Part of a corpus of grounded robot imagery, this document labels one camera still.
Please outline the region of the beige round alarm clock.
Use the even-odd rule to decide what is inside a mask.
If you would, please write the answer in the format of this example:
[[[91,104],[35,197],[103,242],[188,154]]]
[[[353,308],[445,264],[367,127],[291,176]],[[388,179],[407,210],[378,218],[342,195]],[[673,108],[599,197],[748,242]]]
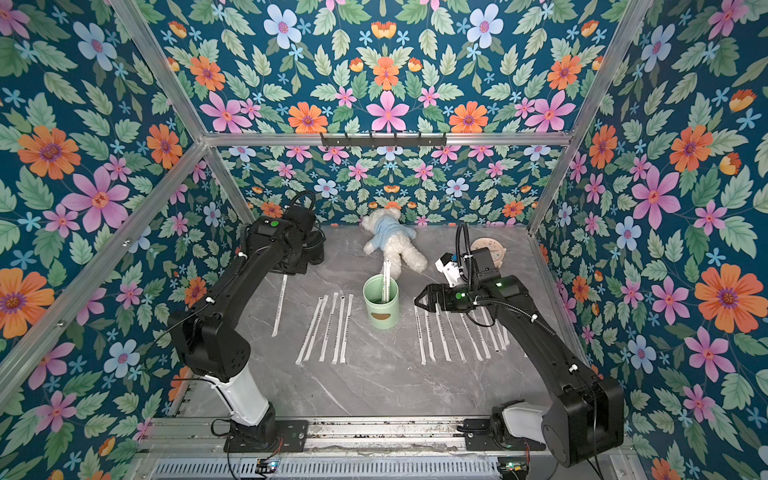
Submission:
[[[497,240],[483,237],[475,240],[471,245],[471,250],[481,250],[486,248],[489,250],[494,262],[502,262],[506,254],[506,248]]]

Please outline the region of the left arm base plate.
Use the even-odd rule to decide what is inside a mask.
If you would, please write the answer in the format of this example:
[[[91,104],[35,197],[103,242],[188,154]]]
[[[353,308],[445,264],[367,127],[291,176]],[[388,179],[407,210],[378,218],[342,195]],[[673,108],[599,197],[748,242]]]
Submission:
[[[265,420],[257,426],[230,423],[225,441],[226,453],[298,453],[308,438],[306,420]]]

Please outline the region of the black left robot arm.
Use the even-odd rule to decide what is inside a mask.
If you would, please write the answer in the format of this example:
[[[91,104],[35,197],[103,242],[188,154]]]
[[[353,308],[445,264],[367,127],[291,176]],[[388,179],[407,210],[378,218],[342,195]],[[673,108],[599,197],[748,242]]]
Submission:
[[[168,332],[179,359],[211,384],[231,421],[252,436],[273,433],[275,410],[250,372],[251,345],[237,332],[238,322],[267,274],[304,274],[323,261],[324,242],[311,207],[290,206],[280,218],[262,216],[242,228],[239,250],[209,292],[170,317]]]

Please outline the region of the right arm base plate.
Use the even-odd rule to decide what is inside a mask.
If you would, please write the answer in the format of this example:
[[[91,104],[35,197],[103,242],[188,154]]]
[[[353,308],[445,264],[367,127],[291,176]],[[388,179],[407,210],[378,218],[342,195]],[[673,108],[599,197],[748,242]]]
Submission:
[[[457,427],[469,451],[544,451],[540,442],[509,434],[500,421],[490,418],[464,419]]]

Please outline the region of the sixteenth white straw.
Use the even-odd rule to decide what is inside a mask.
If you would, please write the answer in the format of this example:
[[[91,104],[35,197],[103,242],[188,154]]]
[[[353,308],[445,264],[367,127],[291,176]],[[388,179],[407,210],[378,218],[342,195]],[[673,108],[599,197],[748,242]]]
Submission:
[[[277,308],[276,308],[275,319],[274,319],[274,324],[273,324],[272,333],[271,333],[272,338],[277,337],[279,333],[287,282],[288,282],[288,275],[284,274],[282,276],[280,289],[279,289]]]

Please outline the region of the black wall hook rail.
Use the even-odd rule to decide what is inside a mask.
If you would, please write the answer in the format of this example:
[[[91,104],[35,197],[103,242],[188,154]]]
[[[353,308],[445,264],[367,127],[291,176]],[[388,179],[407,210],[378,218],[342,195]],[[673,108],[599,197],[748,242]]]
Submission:
[[[321,145],[324,147],[443,147],[448,145],[444,134],[422,133],[393,133],[393,134],[321,134]]]

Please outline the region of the bundle of wrapped straws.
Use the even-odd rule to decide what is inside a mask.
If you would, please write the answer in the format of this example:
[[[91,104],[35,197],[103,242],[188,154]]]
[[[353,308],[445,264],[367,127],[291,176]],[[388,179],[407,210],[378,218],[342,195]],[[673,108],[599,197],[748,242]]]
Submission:
[[[391,284],[391,261],[385,259],[383,262],[382,273],[382,290],[381,290],[381,302],[387,304],[390,301],[390,284]]]

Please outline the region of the white teddy bear blue shirt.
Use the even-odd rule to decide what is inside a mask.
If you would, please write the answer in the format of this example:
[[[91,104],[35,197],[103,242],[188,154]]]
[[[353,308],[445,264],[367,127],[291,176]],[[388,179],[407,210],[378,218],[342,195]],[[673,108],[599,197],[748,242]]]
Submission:
[[[416,230],[400,219],[401,211],[397,208],[375,210],[361,219],[362,228],[372,235],[363,247],[364,253],[370,255],[380,250],[382,272],[388,272],[392,279],[401,275],[403,266],[417,273],[427,268],[426,257],[413,245]]]

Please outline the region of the twelfth white straw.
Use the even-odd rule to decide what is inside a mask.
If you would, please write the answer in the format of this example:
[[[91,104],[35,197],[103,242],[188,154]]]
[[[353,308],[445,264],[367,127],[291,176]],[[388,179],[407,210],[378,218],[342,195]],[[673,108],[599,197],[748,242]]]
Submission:
[[[324,295],[324,297],[321,300],[320,308],[318,310],[318,315],[316,317],[316,320],[315,320],[315,323],[314,323],[314,327],[313,327],[313,330],[311,332],[310,340],[309,340],[307,349],[305,351],[305,354],[303,356],[303,361],[305,361],[305,362],[309,361],[309,359],[310,359],[310,357],[312,355],[312,351],[313,351],[313,348],[314,348],[314,345],[315,345],[315,342],[316,342],[316,339],[317,339],[317,336],[318,336],[318,331],[319,331],[319,328],[320,328],[321,321],[323,319],[323,315],[325,313],[325,309],[326,309],[326,306],[327,306],[327,303],[328,303],[328,299],[329,299],[329,295],[326,294],[326,295]]]

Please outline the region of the thirteenth white straw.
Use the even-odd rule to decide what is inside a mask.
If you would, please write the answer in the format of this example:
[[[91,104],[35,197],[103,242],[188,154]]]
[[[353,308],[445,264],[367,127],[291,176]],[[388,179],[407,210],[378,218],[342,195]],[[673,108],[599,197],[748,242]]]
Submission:
[[[343,330],[343,317],[344,317],[344,308],[345,308],[345,302],[346,298],[344,295],[341,296],[341,301],[339,305],[338,310],[338,318],[337,318],[337,326],[336,326],[336,337],[334,342],[334,350],[333,350],[333,358],[332,358],[332,365],[336,365],[339,361],[339,355],[340,355],[340,348],[341,348],[341,337],[342,337],[342,330]]]

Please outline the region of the eleventh white straw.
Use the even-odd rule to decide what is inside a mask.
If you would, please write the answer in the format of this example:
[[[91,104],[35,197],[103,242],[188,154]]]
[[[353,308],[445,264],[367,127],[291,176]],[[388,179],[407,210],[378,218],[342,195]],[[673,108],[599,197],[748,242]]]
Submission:
[[[347,345],[348,345],[348,332],[349,332],[349,323],[353,308],[353,301],[354,301],[354,294],[350,294],[347,302],[347,309],[346,314],[344,317],[344,323],[343,323],[343,332],[342,332],[342,343],[341,343],[341,351],[340,351],[340,359],[339,362],[341,364],[346,364],[346,353],[347,353]]]

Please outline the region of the fifteenth white straw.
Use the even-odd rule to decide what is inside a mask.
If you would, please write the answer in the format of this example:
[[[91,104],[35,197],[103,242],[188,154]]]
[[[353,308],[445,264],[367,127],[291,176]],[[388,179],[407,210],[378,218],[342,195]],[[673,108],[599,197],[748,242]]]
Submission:
[[[324,297],[319,297],[318,300],[317,300],[317,304],[316,304],[316,307],[314,309],[313,315],[311,317],[310,324],[309,324],[309,327],[308,327],[307,332],[305,334],[305,337],[304,337],[304,340],[302,342],[301,348],[299,350],[299,354],[298,354],[298,356],[297,356],[297,358],[296,358],[296,360],[294,362],[295,365],[301,365],[301,363],[303,362],[306,349],[307,349],[308,345],[310,344],[312,333],[314,331],[316,322],[317,322],[318,317],[320,315],[320,310],[321,310],[321,307],[323,305],[323,300],[324,300]]]

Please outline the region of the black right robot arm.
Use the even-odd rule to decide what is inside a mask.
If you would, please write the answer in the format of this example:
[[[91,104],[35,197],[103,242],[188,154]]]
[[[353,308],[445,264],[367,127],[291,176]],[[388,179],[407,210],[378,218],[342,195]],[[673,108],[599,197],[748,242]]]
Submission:
[[[414,305],[437,313],[468,314],[486,309],[491,322],[514,337],[540,375],[547,407],[522,400],[492,411],[487,434],[502,449],[516,440],[547,447],[564,467],[587,461],[624,442],[624,391],[600,378],[562,341],[542,317],[529,290],[516,276],[502,276],[488,249],[464,256],[465,283],[432,283]]]

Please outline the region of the green metal straw cup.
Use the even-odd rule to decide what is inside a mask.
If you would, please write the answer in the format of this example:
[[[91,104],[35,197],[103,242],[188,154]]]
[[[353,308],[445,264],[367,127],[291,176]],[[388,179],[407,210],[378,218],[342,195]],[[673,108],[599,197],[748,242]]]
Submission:
[[[400,320],[400,290],[394,279],[389,284],[389,300],[384,298],[384,276],[377,274],[370,277],[363,286],[363,299],[367,318],[380,330],[391,329]]]

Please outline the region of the fourteenth white straw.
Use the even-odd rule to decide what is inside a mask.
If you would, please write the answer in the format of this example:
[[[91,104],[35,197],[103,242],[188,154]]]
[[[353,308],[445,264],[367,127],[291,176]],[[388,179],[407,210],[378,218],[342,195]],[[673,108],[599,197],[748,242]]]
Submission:
[[[328,343],[329,343],[329,337],[330,337],[330,330],[331,330],[331,325],[333,323],[333,317],[334,317],[334,314],[335,314],[336,305],[337,305],[338,300],[339,300],[339,293],[338,292],[334,292],[333,297],[332,297],[331,310],[330,310],[330,313],[328,315],[328,319],[327,319],[327,322],[326,322],[326,326],[325,326],[325,330],[324,330],[324,335],[323,335],[323,342],[322,342],[322,345],[321,345],[321,351],[320,351],[320,357],[319,357],[319,362],[321,362],[321,363],[325,362],[325,360],[326,360]]]

